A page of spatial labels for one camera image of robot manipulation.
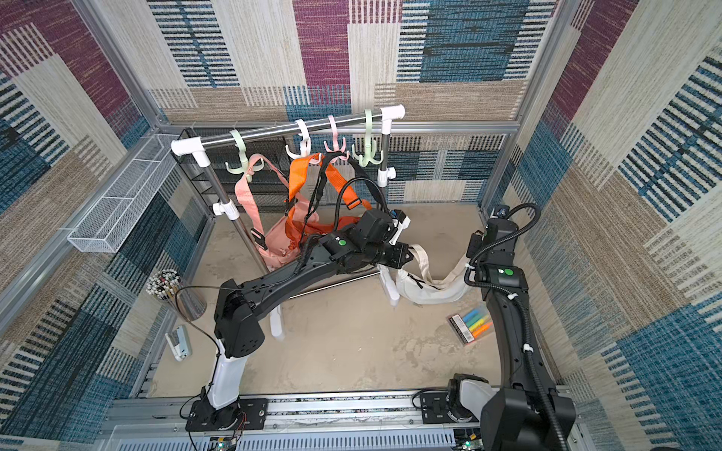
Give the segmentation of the cream white sling bag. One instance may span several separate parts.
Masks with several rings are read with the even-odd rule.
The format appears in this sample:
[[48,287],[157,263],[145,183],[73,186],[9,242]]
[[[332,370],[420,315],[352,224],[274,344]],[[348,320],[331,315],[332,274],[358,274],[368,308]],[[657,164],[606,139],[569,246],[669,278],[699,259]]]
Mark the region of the cream white sling bag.
[[455,303],[470,290],[464,283],[469,258],[462,256],[453,270],[443,279],[434,279],[430,272],[430,259],[419,244],[409,246],[414,261],[419,265],[420,274],[404,269],[397,272],[395,286],[400,296],[419,306]]

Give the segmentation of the black sling bag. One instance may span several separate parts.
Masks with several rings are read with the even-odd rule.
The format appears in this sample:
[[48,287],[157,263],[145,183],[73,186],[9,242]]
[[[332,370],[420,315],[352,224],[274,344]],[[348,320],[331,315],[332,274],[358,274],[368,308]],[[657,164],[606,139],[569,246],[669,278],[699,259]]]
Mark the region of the black sling bag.
[[[369,242],[386,242],[395,229],[394,217],[380,187],[365,170],[357,165],[355,176],[347,180],[331,160],[330,156],[317,153],[291,164],[285,232],[300,251],[294,268],[297,274],[306,267],[312,251],[326,235],[347,233],[349,236],[343,239],[344,242],[354,242],[364,249]],[[300,191],[308,181],[312,161],[316,162],[319,172],[310,198],[305,199]],[[336,190],[337,198],[333,222],[323,224],[317,220],[316,213],[328,186]]]

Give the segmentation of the orange sling bag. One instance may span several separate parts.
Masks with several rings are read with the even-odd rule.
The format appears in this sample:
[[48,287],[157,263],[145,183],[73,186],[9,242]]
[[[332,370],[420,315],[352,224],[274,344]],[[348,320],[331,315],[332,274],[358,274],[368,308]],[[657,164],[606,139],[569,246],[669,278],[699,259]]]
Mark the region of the orange sling bag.
[[[325,234],[334,229],[334,220],[330,223],[319,218],[317,210],[325,195],[326,188],[336,191],[337,199],[347,210],[370,210],[368,199],[361,197],[353,184],[342,188],[348,180],[331,163],[332,158],[325,153],[314,153],[291,163],[289,174],[288,198],[285,200],[286,233],[299,246],[312,234]],[[315,167],[318,170],[316,182],[311,187],[310,198],[302,195],[302,189],[308,184],[308,172]]]

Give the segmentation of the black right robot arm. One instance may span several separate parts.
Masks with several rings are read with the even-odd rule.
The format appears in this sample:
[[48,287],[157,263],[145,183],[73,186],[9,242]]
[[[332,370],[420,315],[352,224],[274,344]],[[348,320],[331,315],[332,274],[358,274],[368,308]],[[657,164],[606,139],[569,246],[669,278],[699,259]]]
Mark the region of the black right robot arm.
[[518,238],[541,217],[534,203],[499,205],[482,234],[471,237],[464,283],[479,289],[491,316],[501,364],[501,383],[457,373],[447,386],[449,415],[479,420],[486,450],[566,450],[575,424],[573,400],[558,392],[538,346],[529,287],[515,265]]

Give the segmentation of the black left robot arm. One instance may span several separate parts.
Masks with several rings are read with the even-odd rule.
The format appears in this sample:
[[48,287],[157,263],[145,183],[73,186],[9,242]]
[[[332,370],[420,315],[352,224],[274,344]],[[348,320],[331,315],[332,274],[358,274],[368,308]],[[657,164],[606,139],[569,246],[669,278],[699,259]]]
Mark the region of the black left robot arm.
[[201,390],[186,420],[187,432],[240,430],[250,415],[240,402],[246,362],[265,340],[259,323],[276,307],[304,289],[339,274],[367,266],[400,269],[413,259],[400,242],[410,218],[386,204],[366,210],[349,225],[334,219],[329,232],[306,239],[297,259],[254,280],[230,279],[219,289],[214,312],[218,353],[209,384]]

